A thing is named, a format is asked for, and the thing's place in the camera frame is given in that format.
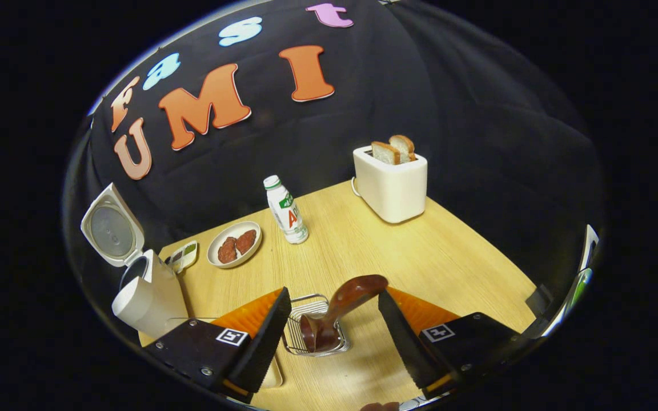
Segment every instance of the bottle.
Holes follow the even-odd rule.
[[[308,239],[308,228],[298,211],[298,205],[291,193],[281,184],[277,175],[271,175],[263,180],[266,188],[268,207],[276,218],[276,222],[284,232],[286,240],[291,244],[301,244]]]

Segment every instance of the brown spatula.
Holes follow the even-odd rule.
[[[373,274],[358,276],[342,284],[329,301],[323,315],[305,314],[300,318],[303,342],[309,353],[329,351],[339,345],[339,331],[334,324],[351,310],[365,304],[387,287],[387,278]]]

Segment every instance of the meat patty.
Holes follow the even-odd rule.
[[[238,247],[240,254],[245,254],[248,252],[250,247],[253,247],[253,243],[255,242],[255,235],[256,231],[254,231],[254,229],[249,229],[249,231],[244,232],[243,235],[238,238],[236,247]]]
[[[235,253],[235,243],[237,241],[235,237],[227,237],[225,242],[220,245],[217,250],[217,259],[220,260],[220,263],[227,264],[238,258],[238,254]]]

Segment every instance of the bottle cap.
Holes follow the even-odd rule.
[[[270,177],[263,180],[263,186],[266,188],[266,190],[278,187],[279,185],[281,185],[281,179],[279,179],[277,175],[271,175]]]

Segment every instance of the bread slice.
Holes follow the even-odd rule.
[[[400,163],[415,160],[415,145],[413,145],[410,138],[407,138],[404,135],[394,135],[390,138],[390,145],[400,151]]]
[[[373,141],[372,156],[387,164],[400,164],[400,151],[387,143]]]

